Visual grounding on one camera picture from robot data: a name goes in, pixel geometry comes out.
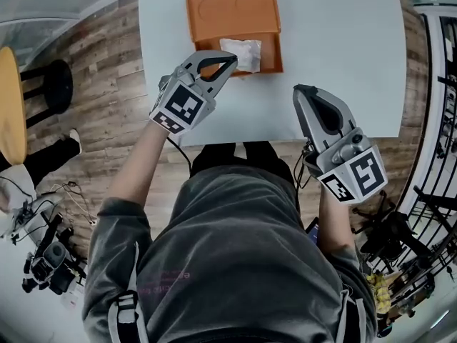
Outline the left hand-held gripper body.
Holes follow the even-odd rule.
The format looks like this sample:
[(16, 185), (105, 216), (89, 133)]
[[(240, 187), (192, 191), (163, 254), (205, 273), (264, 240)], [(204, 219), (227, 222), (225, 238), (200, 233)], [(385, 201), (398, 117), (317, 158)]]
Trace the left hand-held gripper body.
[(161, 79), (159, 95), (149, 118), (170, 134), (193, 129), (215, 109), (214, 85), (183, 66)]

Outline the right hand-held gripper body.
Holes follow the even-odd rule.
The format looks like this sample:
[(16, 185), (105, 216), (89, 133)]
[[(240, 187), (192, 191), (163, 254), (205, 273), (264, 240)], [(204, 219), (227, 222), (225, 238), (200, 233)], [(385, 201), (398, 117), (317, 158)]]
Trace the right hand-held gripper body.
[(360, 204), (388, 183), (378, 147), (359, 127), (321, 153), (306, 151), (303, 163), (342, 204)]

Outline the white plastic bag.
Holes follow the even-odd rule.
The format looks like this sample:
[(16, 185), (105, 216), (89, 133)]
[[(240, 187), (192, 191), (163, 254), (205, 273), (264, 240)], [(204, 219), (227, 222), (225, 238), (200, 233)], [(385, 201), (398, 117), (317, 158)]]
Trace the white plastic bag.
[(220, 39), (220, 47), (237, 56), (236, 69), (248, 73), (257, 73), (261, 70), (261, 48), (259, 40)]

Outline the orange box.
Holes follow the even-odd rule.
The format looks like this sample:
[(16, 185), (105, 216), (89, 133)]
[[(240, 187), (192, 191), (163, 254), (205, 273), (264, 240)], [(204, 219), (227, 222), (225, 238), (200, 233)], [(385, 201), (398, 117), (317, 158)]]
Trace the orange box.
[(283, 72), (277, 0), (186, 0), (186, 10), (197, 51), (219, 50), (221, 39), (257, 40), (260, 72)]

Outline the person's left forearm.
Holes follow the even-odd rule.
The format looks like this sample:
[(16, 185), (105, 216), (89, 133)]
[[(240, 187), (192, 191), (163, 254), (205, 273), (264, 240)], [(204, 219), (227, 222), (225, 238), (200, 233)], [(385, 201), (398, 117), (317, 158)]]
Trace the person's left forearm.
[(154, 121), (144, 127), (123, 166), (113, 178), (106, 197), (144, 207), (168, 132)]

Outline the person's right forearm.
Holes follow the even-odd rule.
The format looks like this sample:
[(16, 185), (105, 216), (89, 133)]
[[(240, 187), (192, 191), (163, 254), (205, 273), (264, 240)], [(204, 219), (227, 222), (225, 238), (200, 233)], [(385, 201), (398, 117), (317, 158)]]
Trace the person's right forearm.
[(355, 249), (348, 207), (325, 186), (321, 187), (319, 201), (317, 245), (323, 254), (333, 254), (346, 247)]

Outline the person's black trousers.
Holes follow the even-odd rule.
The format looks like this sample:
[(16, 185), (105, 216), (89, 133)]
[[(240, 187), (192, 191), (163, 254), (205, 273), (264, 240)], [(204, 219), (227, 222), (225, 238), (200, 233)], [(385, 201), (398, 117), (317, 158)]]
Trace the person's black trousers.
[(216, 166), (250, 166), (268, 171), (293, 184), (288, 164), (280, 159), (269, 141), (243, 143), (246, 158), (235, 156), (235, 143), (208, 144), (194, 159), (190, 177)]

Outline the dark blue phone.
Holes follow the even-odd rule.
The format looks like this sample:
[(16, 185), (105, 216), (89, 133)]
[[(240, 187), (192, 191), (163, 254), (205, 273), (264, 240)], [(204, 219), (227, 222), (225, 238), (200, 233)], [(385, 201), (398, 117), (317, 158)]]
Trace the dark blue phone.
[(308, 237), (314, 244), (317, 244), (318, 236), (318, 217), (315, 217), (312, 222), (305, 229)]

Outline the black metal rack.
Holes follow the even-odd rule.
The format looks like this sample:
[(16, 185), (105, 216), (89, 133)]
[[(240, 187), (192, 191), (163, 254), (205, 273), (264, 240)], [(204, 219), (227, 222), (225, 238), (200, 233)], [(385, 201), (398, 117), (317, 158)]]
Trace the black metal rack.
[(457, 259), (457, 6), (423, 13), (428, 44), (428, 91), (421, 151), (405, 195), (381, 192), (376, 212), (356, 235), (375, 277), (393, 304), (433, 286)]

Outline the yellow striped cloth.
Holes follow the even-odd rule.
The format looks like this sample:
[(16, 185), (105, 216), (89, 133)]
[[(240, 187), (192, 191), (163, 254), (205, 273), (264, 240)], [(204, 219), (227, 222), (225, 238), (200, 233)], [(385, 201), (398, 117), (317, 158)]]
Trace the yellow striped cloth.
[(366, 275), (366, 280), (374, 295), (376, 312), (387, 314), (391, 308), (391, 295), (386, 278), (382, 274), (370, 274)]

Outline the person's grey shirt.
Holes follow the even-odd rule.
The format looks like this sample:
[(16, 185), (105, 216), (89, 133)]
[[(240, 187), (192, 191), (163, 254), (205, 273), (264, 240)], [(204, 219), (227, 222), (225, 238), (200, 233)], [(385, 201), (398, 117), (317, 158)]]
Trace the person's grey shirt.
[(371, 288), (349, 248), (323, 254), (293, 187), (247, 166), (199, 172), (151, 238), (142, 206), (108, 198), (92, 234), (83, 308), (111, 343), (109, 307), (137, 274), (149, 343), (372, 343)]

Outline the round yellow table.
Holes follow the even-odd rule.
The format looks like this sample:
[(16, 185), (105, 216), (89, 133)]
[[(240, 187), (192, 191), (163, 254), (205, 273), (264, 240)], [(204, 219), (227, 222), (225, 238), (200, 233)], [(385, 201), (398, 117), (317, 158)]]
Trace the round yellow table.
[[(7, 46), (0, 49), (0, 154), (8, 163), (24, 162), (26, 130), (64, 113), (70, 107), (73, 91), (71, 69), (64, 60), (20, 72), (13, 50)], [(40, 95), (47, 108), (27, 119), (25, 101)]]

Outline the black equipment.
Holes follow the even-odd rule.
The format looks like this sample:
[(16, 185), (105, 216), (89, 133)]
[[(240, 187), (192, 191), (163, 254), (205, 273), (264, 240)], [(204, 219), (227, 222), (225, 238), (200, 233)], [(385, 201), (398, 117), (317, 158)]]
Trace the black equipment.
[(70, 290), (72, 283), (81, 285), (86, 278), (84, 261), (70, 247), (71, 227), (58, 232), (63, 218), (57, 214), (50, 223), (36, 251), (29, 253), (24, 263), (21, 287), (27, 294), (34, 289), (50, 289), (61, 296)]

